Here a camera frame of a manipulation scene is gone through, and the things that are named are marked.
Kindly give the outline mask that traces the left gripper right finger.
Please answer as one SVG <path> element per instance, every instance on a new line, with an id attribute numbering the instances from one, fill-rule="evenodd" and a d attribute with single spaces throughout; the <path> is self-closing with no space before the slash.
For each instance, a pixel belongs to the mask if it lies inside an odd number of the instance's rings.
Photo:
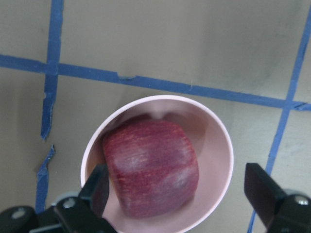
<path id="1" fill-rule="evenodd" d="M 257 163 L 246 164 L 244 193 L 266 228 L 289 228 L 282 214 L 288 195 Z"/>

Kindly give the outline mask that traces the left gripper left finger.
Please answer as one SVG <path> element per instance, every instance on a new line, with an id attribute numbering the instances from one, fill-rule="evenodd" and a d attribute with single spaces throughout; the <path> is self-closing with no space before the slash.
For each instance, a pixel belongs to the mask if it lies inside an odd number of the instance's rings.
<path id="1" fill-rule="evenodd" d="M 96 217 L 102 217 L 109 197 L 109 174 L 106 164 L 97 164 L 79 193 L 79 198 Z"/>

